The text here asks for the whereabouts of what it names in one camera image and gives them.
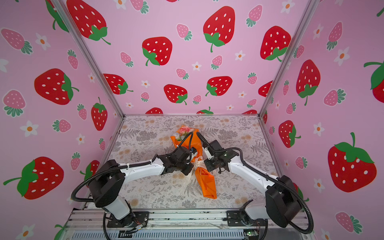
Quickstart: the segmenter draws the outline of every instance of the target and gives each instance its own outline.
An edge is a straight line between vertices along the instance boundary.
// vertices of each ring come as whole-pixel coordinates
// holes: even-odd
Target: floral tablecloth
[[[170,136],[182,125],[198,128],[210,142],[222,147],[239,147],[244,159],[277,175],[256,116],[127,116],[109,159],[118,163],[140,162],[155,154],[174,150]],[[174,172],[141,178],[124,185],[120,195],[132,208],[238,208],[247,200],[262,200],[264,194],[240,176],[230,172],[215,176],[217,199],[205,198],[196,181],[195,169],[185,176]]]

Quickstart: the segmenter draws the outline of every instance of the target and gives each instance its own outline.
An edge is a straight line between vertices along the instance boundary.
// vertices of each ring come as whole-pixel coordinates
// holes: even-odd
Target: pink wall
[[[273,80],[280,64],[275,56],[270,61],[264,58],[275,48],[282,50],[289,44],[289,35],[294,34],[308,1],[133,1],[141,2],[142,5],[132,5],[132,1],[126,0],[121,1],[122,4],[117,0],[85,2],[68,0],[67,7],[102,72],[125,80],[128,90],[133,91],[116,95],[126,114],[143,114],[152,108],[160,108],[164,113],[197,113],[203,109],[209,110],[209,107],[215,114],[230,114],[260,110],[265,96],[258,93],[259,89],[262,91],[264,85],[270,86],[268,83]],[[219,9],[218,20],[215,17],[210,19]],[[93,24],[97,27],[96,31],[91,28]],[[220,34],[217,42],[210,37],[215,32]],[[207,42],[204,33],[208,33],[211,43]],[[269,45],[265,45],[264,35]],[[166,45],[152,48],[162,43]],[[143,46],[149,58],[151,53],[154,54],[152,61],[148,61],[143,54]],[[171,54],[164,54],[168,51],[172,51]],[[214,70],[211,67],[213,62],[219,68]],[[256,77],[250,76],[252,78],[248,82],[250,73],[256,74],[257,81]],[[218,96],[211,95],[207,90],[208,80],[222,76],[230,78],[215,78],[212,86],[222,85],[219,79],[227,80],[226,83],[232,81],[232,84],[229,88],[225,88],[226,84],[223,84],[221,89],[212,90]],[[168,84],[176,85],[178,90],[187,92],[187,99],[174,86],[171,86],[170,93],[166,95],[164,87]],[[112,90],[120,93],[116,82],[111,85]],[[181,103],[175,103],[178,99],[173,93],[176,97],[183,95]],[[246,94],[244,98],[239,97],[242,93]]]
[[[321,2],[301,40],[304,52],[292,58],[268,108],[270,138],[285,174],[309,198],[317,239],[380,239],[384,74],[383,65],[364,64],[384,60],[383,7],[374,0]],[[373,91],[371,83],[378,85]],[[292,124],[301,136],[293,145]]]
[[[20,239],[23,234],[27,239],[55,238],[61,229],[55,225],[63,226],[72,208],[79,207],[71,204],[68,197],[84,180],[80,171],[85,173],[91,161],[102,160],[105,151],[100,148],[99,139],[103,138],[108,147],[119,121],[114,118],[114,108],[99,83],[90,81],[91,70],[72,36],[57,22],[54,30],[53,22],[45,1],[6,1],[0,9],[0,95],[2,108],[6,109],[0,114],[1,182],[23,177],[1,185],[0,204],[6,216],[0,226],[2,239]],[[29,55],[21,50],[28,45],[32,49]],[[71,61],[77,69],[69,62],[67,52],[70,49],[76,54]],[[68,91],[62,91],[61,86],[64,90],[71,89],[66,88],[69,82],[64,80],[63,73],[71,85],[79,89],[79,92],[73,90],[71,101],[68,101]],[[99,102],[98,97],[108,113],[101,131],[91,119],[91,109]],[[80,114],[83,118],[86,116],[85,120],[79,115],[78,104],[85,106],[86,115],[85,110]],[[62,119],[70,123],[70,129],[62,121],[57,132],[52,125]],[[85,136],[80,144],[79,134]],[[80,160],[72,161],[76,152]]]

